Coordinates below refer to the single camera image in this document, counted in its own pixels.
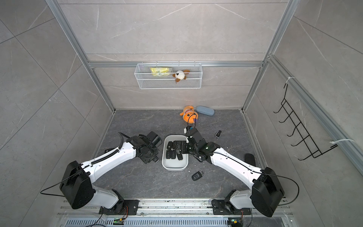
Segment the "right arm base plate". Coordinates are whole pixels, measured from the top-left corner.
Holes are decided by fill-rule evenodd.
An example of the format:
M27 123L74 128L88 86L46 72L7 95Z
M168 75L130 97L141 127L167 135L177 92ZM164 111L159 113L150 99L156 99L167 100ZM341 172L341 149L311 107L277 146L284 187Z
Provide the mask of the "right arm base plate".
M225 200L212 199L211 205L214 215L251 215L251 209L237 209Z

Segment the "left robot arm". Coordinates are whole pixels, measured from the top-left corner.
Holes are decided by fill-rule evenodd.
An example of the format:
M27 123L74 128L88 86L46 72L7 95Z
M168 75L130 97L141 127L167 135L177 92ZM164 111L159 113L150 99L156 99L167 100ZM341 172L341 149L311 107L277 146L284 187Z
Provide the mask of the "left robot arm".
M61 196L74 210L85 206L98 206L102 213L120 214L127 211L124 198L116 190L107 190L94 185L101 176L120 164L139 157L145 164L158 162L158 144L162 139L155 133L129 137L121 132L120 145L105 154L83 163L73 161L66 167L58 183Z

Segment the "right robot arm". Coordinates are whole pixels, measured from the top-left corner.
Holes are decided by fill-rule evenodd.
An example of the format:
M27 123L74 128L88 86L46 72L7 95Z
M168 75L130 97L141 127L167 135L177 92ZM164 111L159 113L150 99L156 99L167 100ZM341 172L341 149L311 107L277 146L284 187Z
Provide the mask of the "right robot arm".
M259 213L271 218L282 206L285 191L280 183L280 175L269 167L256 167L228 153L214 142L206 142L194 124L184 128L187 138L187 152L199 162L218 166L238 178L248 188L244 191L232 190L224 200L223 214L234 214L243 209L255 208Z

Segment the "white storage box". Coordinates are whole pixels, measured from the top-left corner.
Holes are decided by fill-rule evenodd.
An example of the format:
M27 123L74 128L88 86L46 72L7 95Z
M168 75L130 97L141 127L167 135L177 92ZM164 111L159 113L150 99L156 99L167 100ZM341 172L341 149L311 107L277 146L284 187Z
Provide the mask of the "white storage box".
M162 165L168 171L183 171L189 163L186 153L187 138L184 135L169 135L164 140Z

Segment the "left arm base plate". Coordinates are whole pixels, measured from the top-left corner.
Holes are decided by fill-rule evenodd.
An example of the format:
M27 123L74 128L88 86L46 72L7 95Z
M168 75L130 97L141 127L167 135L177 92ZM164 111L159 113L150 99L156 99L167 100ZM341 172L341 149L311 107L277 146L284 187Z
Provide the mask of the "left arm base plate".
M98 214L104 215L136 215L139 207L139 200L124 200L117 202L112 208L101 207Z

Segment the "black silver car key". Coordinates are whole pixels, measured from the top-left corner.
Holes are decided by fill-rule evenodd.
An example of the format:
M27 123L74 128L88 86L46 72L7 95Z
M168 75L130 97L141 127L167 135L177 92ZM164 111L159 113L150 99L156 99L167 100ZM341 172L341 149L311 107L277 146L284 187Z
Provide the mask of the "black silver car key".
M192 175L192 180L197 181L197 180L201 179L203 177L203 175L204 175L204 172L202 170L200 170Z

